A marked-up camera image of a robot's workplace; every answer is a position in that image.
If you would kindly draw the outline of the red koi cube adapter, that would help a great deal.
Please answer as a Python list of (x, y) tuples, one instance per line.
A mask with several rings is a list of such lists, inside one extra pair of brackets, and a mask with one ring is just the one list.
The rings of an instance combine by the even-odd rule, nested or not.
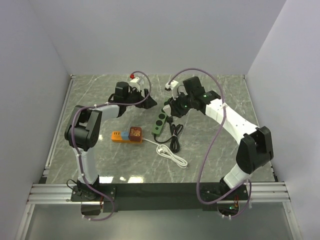
[(143, 139), (142, 128), (138, 126), (131, 126), (129, 129), (128, 138), (131, 142), (141, 142)]

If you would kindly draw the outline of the green power strip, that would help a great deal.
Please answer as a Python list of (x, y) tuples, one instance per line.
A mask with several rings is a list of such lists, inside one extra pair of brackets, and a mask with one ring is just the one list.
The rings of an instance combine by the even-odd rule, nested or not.
[(156, 121), (151, 130), (152, 135), (156, 135), (157, 137), (161, 135), (164, 125), (166, 123), (166, 118), (167, 115), (163, 112), (157, 116)]

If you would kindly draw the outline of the blue charger plug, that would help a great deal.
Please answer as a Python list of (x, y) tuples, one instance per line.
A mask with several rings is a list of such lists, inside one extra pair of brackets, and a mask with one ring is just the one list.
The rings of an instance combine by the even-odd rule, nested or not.
[(121, 139), (122, 139), (123, 141), (129, 141), (129, 140), (130, 140), (130, 139), (129, 139), (129, 132), (128, 132), (128, 131), (122, 131), (121, 134), (120, 134), (120, 136), (121, 136)]

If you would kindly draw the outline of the orange power strip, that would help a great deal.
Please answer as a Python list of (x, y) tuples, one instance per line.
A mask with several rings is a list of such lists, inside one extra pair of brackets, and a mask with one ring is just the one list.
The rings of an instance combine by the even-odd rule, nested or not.
[(130, 140), (124, 141), (121, 138), (121, 131), (113, 131), (111, 133), (111, 140), (115, 143), (129, 143), (129, 144), (140, 144), (143, 141), (143, 140), (141, 142), (132, 142)]

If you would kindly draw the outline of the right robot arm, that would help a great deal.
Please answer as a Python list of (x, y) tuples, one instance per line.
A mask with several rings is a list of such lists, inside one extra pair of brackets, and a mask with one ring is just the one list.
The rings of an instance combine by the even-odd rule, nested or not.
[(172, 94), (165, 103), (165, 113), (181, 118), (190, 109), (200, 111), (222, 125), (238, 144), (236, 163), (222, 178), (222, 185), (219, 187), (221, 197), (230, 200), (237, 194), (236, 185), (273, 159), (271, 131), (244, 119), (224, 103), (215, 91), (206, 91), (197, 76), (183, 81), (185, 92), (180, 92), (179, 86), (179, 82), (175, 80), (165, 85), (165, 90)]

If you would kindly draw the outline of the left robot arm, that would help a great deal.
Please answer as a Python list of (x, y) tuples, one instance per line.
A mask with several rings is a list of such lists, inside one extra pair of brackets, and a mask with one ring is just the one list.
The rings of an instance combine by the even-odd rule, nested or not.
[(147, 88), (141, 90), (137, 83), (120, 81), (106, 103), (93, 107), (74, 107), (64, 138), (75, 154), (77, 189), (88, 201), (94, 201), (100, 195), (94, 146), (99, 139), (101, 123), (121, 117), (129, 106), (150, 109), (156, 105)]

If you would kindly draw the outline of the white charger plug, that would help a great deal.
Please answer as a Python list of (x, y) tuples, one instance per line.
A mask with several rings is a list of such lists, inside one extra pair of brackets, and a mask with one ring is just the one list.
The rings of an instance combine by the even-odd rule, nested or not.
[(168, 115), (171, 116), (171, 106), (170, 105), (165, 105), (162, 110)]

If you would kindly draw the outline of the aluminium frame rail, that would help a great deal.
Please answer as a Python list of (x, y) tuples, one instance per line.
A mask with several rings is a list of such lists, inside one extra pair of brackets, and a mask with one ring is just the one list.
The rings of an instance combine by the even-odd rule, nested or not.
[[(195, 183), (104, 183), (99, 194), (80, 192), (75, 184), (34, 184), (31, 187), (28, 204), (98, 204), (101, 201), (160, 201), (160, 203), (190, 201), (199, 204)], [(223, 198), (223, 202), (251, 200), (256, 203), (290, 202), (290, 196), (283, 182), (245, 183)]]

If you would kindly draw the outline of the black base bar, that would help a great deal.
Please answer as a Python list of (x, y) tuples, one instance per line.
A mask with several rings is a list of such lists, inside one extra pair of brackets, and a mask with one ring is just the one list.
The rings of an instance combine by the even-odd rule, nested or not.
[(192, 210), (218, 211), (218, 202), (223, 204), (221, 214), (233, 218), (241, 207), (239, 201), (249, 202), (252, 184), (242, 184), (230, 189), (224, 181), (187, 183), (100, 183), (86, 185), (75, 182), (71, 191), (72, 202), (97, 202), (97, 207), (82, 206), (81, 213), (88, 217), (100, 212), (146, 211), (146, 210)]

